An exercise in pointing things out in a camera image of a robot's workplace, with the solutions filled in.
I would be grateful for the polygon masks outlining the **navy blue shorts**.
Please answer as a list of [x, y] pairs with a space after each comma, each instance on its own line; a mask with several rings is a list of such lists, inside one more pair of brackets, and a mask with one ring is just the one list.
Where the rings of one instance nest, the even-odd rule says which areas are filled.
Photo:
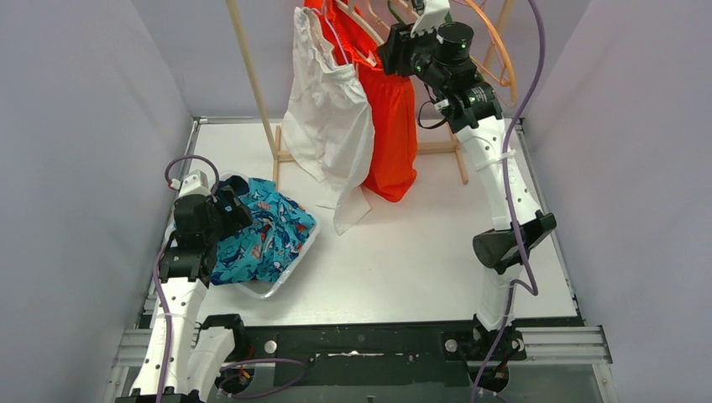
[[222, 182], [223, 186], [229, 186], [237, 196], [242, 196], [250, 192], [249, 182], [240, 175], [231, 175]]

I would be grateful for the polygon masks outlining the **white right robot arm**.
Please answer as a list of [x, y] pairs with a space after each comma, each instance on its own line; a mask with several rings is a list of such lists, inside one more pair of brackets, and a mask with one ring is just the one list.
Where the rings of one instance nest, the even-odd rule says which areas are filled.
[[472, 161], [485, 189], [493, 228], [473, 238], [474, 253], [484, 266], [482, 297], [475, 314], [482, 329], [472, 338], [474, 351], [491, 359], [505, 348], [499, 329], [512, 322], [508, 310], [512, 282], [523, 259], [557, 226], [529, 192], [506, 138], [506, 120], [492, 86], [470, 59], [474, 31], [460, 22], [412, 34], [412, 25], [390, 26], [378, 47], [385, 74], [417, 77], [430, 90], [430, 101]]

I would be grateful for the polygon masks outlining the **orange mesh shorts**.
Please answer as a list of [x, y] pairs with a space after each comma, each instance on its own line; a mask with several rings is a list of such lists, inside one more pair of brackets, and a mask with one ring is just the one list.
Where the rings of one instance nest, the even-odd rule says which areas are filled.
[[[317, 8], [317, 1], [306, 0], [307, 8]], [[374, 125], [374, 151], [367, 178], [363, 185], [388, 202], [398, 202], [416, 180], [414, 162], [417, 153], [416, 95], [409, 78], [387, 76], [381, 63], [376, 67], [367, 65], [356, 55], [353, 41], [359, 28], [339, 9], [335, 8], [336, 28], [348, 52], [350, 65], [356, 68], [369, 105]], [[325, 38], [336, 49], [336, 60], [343, 64], [336, 41], [323, 16], [318, 17]], [[359, 39], [362, 46], [369, 46], [369, 38]]]

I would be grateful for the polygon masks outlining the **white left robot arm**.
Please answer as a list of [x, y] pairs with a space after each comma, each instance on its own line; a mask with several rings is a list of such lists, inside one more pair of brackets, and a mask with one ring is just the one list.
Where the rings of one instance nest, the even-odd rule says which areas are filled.
[[174, 228], [154, 265], [154, 325], [139, 374], [122, 402], [204, 402], [227, 358], [243, 355], [249, 336], [240, 315], [198, 321], [220, 241], [252, 223], [239, 200], [246, 184], [215, 194], [180, 195]]

